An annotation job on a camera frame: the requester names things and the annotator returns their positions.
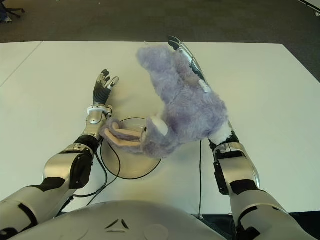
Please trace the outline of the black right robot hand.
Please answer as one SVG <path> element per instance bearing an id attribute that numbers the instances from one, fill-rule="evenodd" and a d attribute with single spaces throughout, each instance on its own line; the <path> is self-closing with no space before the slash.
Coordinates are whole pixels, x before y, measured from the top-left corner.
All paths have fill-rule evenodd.
<path id="1" fill-rule="evenodd" d="M 167 42 L 175 51 L 182 53 L 188 59 L 192 71 L 198 75 L 201 80 L 207 82 L 199 63 L 188 47 L 177 37 L 171 35 L 167 36 Z"/>

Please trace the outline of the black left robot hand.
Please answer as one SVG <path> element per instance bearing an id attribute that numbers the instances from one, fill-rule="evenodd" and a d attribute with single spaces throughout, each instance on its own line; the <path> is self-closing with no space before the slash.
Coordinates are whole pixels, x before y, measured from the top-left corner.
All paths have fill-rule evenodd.
<path id="1" fill-rule="evenodd" d="M 108 101 L 110 93 L 115 85 L 119 82 L 119 77 L 110 77 L 110 72 L 107 69 L 102 70 L 98 75 L 93 89 L 93 104 L 105 105 Z"/>

